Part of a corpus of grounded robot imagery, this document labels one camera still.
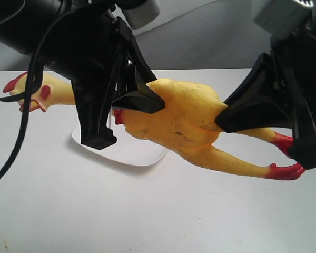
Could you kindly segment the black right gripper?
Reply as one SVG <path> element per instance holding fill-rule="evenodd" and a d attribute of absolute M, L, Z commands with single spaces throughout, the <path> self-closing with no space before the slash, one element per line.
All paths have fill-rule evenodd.
<path fill-rule="evenodd" d="M 271 48 L 292 56 L 291 66 L 305 84 L 316 83 L 316 14 L 310 14 L 287 38 L 271 36 Z M 292 127 L 291 99 L 281 83 L 276 61 L 262 53 L 243 82 L 224 101 L 228 106 L 215 119 L 227 133 Z"/>

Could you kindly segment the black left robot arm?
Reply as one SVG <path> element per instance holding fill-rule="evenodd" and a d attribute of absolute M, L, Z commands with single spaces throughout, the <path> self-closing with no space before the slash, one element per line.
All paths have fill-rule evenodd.
<path fill-rule="evenodd" d="M 0 42 L 69 79 L 81 144 L 116 143 L 106 125 L 111 108 L 155 113 L 164 101 L 148 88 L 156 76 L 132 33 L 159 14 L 156 1 L 0 1 Z"/>

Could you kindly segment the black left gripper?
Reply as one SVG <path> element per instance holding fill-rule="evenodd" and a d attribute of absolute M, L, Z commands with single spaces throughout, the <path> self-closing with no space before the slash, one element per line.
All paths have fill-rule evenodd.
<path fill-rule="evenodd" d="M 117 44 L 123 50 L 118 81 L 117 67 L 107 70 Z M 113 130 L 107 127 L 111 104 L 115 109 L 150 114 L 165 108 L 163 99 L 147 85 L 157 77 L 132 30 L 120 17 L 111 19 L 102 14 L 62 18 L 46 34 L 39 62 L 71 81 L 79 81 L 72 82 L 72 88 L 81 144 L 87 147 L 105 149 L 117 142 Z"/>

